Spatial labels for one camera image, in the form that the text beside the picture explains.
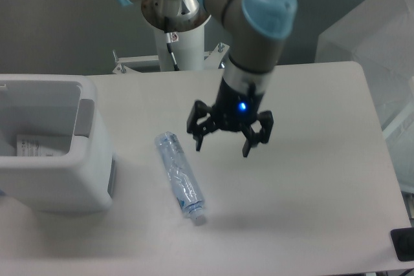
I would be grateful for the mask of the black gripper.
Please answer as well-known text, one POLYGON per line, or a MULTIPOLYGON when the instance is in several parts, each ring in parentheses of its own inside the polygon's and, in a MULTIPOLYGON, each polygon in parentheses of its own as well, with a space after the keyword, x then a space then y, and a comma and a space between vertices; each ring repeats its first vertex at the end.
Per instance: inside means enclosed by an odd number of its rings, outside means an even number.
POLYGON ((222 79, 212 107, 201 100, 195 101, 186 122, 186 130, 193 136, 197 152, 201 150, 203 138, 217 129, 235 133, 241 131, 244 134, 246 141, 242 154, 245 158, 251 148, 268 143, 274 118, 271 111, 258 111, 264 94, 256 90, 253 82, 248 83, 246 92, 241 92, 231 88, 222 79), (255 122, 261 126, 258 132, 252 127, 255 122))

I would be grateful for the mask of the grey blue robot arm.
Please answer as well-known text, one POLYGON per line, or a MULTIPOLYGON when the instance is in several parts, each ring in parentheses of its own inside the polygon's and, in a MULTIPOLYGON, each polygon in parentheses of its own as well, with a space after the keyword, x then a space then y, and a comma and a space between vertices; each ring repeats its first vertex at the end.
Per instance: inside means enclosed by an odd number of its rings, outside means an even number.
POLYGON ((259 106, 294 24, 297 0, 119 0, 140 3, 150 22, 165 33, 192 30, 201 17, 212 17, 233 37, 224 61, 217 99, 212 106, 196 101, 186 130, 197 147, 216 130, 241 132, 243 155, 269 141, 274 124, 259 106))

